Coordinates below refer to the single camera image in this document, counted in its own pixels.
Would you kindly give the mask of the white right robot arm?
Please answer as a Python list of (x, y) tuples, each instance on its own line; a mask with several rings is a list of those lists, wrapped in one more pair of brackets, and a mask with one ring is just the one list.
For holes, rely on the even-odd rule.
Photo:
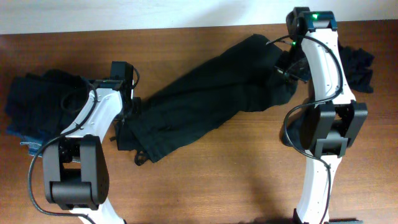
[(291, 48), (276, 72), (292, 82), (312, 83), (308, 102), (285, 116), (282, 141), (306, 158), (302, 196), (292, 223), (330, 223), (329, 205), (336, 170), (368, 116), (343, 71), (338, 32), (331, 11), (295, 7), (286, 17)]

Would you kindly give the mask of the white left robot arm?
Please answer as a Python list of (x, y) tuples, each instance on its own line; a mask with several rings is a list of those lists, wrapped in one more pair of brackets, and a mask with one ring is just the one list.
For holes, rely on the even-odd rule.
[(133, 65), (112, 62), (110, 77), (89, 83), (88, 99), (75, 120), (41, 151), (45, 198), (83, 223), (125, 222), (108, 199), (102, 142), (114, 118), (134, 111), (138, 81)]

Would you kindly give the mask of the black trousers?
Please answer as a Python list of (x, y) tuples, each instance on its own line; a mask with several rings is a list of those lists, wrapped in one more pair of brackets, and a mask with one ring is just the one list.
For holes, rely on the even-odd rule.
[(297, 86), (274, 67), (284, 51), (254, 34), (144, 99), (138, 114), (118, 121), (120, 151), (136, 151), (136, 165), (161, 160), (219, 128), (236, 113), (288, 103)]

